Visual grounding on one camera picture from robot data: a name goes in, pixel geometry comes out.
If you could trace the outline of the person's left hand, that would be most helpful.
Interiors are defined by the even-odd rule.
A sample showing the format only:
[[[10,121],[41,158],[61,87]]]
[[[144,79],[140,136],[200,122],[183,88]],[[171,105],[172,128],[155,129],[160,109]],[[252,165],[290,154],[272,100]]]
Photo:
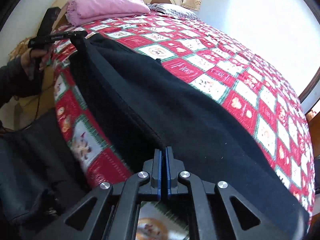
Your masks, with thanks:
[[[52,46],[44,49],[27,49],[21,56],[21,66],[27,77],[32,80],[35,70],[42,71],[48,66],[52,54]]]

